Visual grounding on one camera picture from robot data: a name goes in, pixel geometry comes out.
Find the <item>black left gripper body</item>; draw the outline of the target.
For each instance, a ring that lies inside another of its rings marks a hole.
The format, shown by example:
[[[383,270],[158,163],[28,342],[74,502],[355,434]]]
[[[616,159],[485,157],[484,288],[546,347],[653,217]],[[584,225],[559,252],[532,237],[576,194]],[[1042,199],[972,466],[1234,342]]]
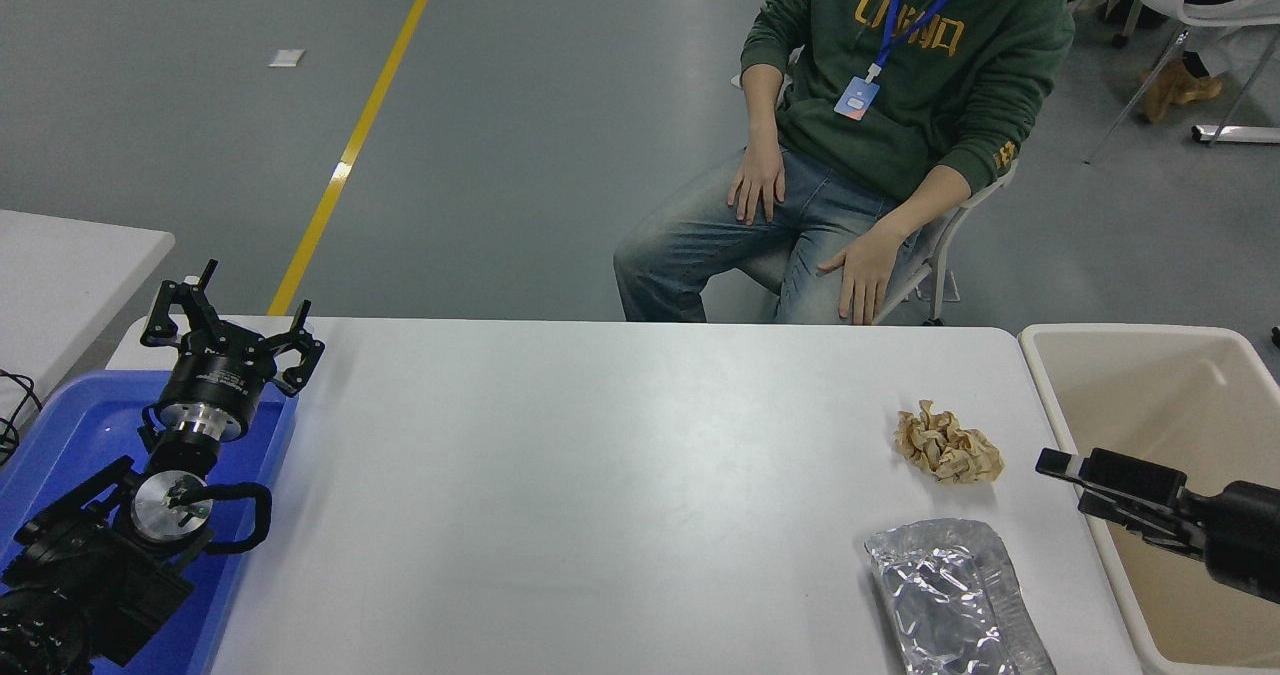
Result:
[[[276,365],[264,354],[228,355],[173,345],[178,360],[157,401],[166,427],[193,421],[200,409],[216,410],[234,427],[252,423]]]

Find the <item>person's left hand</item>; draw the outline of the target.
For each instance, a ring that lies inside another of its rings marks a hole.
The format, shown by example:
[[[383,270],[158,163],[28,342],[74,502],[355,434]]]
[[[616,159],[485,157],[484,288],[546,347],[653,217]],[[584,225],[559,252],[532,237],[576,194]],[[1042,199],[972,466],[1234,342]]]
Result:
[[[877,224],[818,266],[822,275],[840,272],[837,314],[841,321],[870,325],[882,313],[899,251],[908,237]]]

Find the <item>person's right hand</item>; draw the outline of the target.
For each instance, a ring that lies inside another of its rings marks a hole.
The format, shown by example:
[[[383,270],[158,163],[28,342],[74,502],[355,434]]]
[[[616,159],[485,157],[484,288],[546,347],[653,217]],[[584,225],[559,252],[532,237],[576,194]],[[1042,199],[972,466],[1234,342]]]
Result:
[[[772,223],[785,201],[785,161],[777,142],[750,142],[731,182],[726,204],[737,224]]]

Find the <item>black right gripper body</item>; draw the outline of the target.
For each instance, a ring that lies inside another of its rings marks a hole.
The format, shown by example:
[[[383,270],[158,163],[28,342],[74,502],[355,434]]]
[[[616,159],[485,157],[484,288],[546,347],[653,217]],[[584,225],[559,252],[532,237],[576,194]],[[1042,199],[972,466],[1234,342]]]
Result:
[[[1233,482],[1215,496],[1188,493],[1196,560],[1220,584],[1279,602],[1279,491]]]

